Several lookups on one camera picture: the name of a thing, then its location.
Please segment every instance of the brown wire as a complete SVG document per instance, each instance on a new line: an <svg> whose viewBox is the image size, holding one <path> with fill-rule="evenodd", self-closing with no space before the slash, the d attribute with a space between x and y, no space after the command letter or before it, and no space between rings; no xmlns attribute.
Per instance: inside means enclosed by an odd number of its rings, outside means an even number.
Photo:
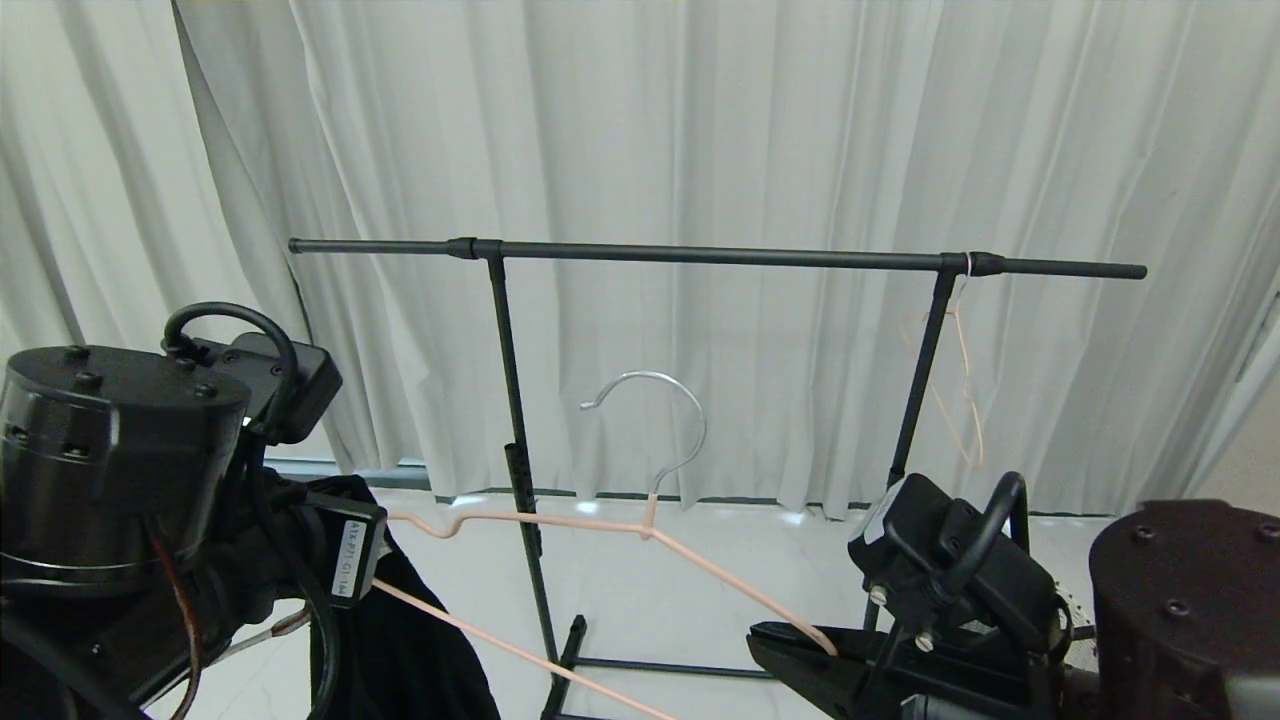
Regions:
<svg viewBox="0 0 1280 720"><path fill-rule="evenodd" d="M191 678L187 679L187 692L183 693L182 702L178 703L178 708L174 710L170 716L170 720L183 720L187 717L187 714L191 712L191 707L196 703L196 692L200 689L200 674L204 671L204 662L200 652L200 621L196 619L196 609L191 605L191 596L187 594L187 585L182 582L182 574L178 573L178 564L174 561L173 551L169 547L168 538L165 538L164 532L160 528L159 520L148 518L143 524L147 530L147 539L151 542L151 550L155 551L156 557L160 559L160 566L164 569L165 577L169 578L169 584L173 585L173 596L178 601L178 609L182 610L183 625L187 626L187 644L191 655Z"/></svg>

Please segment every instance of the beige wall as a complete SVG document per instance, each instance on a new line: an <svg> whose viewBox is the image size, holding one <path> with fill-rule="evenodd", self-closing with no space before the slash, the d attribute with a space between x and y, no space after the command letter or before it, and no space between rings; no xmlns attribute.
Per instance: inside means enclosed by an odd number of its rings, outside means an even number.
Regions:
<svg viewBox="0 0 1280 720"><path fill-rule="evenodd" d="M1280 515L1280 373L1272 377L1199 496Z"/></svg>

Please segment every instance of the tiled floor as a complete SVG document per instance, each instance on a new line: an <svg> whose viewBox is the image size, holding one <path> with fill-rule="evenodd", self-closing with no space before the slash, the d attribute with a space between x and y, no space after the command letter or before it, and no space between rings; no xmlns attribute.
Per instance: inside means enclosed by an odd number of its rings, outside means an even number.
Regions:
<svg viewBox="0 0 1280 720"><path fill-rule="evenodd" d="M411 511L440 523L453 511L417 491L381 491L393 511ZM454 507L511 510L509 496L461 498ZM643 505L631 501L576 502L543 498L544 514L637 521ZM658 527L714 562L763 589L814 624L859 626L865 596L845 541L858 516L828 521L810 512L777 507L699 505L680 511L659 507ZM1087 556L1106 527L1101 519L1036 518L1032 548L1037 559L1078 598L1091 598ZM453 539L440 541L412 525L393 525L397 541L424 580L460 618L541 655L532 593L515 524L476 520ZM754 667L744 642L753 623L769 612L678 556L632 536L547 528L543 566L563 642L575 614L590 623L584 653L596 657ZM280 603L278 615L296 603ZM244 629L252 634L256 629ZM538 717L549 684L544 670L483 641L474 641L503 717ZM205 674L192 720L302 719L308 708L307 633L250 648ZM585 674L681 719L742 720L822 717L780 683L690 678L637 671L586 669ZM166 717L177 694L154 705ZM585 688L570 691L564 710L579 715L640 717Z"/></svg>

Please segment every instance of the cylindrical motor housing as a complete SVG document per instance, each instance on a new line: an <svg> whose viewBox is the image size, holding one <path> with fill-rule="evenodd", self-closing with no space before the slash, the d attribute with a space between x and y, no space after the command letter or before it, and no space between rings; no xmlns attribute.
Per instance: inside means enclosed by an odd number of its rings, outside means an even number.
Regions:
<svg viewBox="0 0 1280 720"><path fill-rule="evenodd" d="M159 573L156 516L188 560L205 539L250 391L189 360L113 347L9 359L0 393L5 594L110 597Z"/></svg>

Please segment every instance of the hanger bottom bar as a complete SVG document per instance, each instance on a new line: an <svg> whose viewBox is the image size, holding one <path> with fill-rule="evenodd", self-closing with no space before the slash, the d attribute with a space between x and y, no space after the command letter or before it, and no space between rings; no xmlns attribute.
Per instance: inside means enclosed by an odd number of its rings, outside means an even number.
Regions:
<svg viewBox="0 0 1280 720"><path fill-rule="evenodd" d="M612 667L614 670L649 670L650 673L676 673L680 675L707 675L712 678L745 678L750 680L773 680L764 670L745 670L740 667L712 667L708 665L677 665L671 662L644 662L640 660L609 660L605 657L579 657L579 667Z"/></svg>

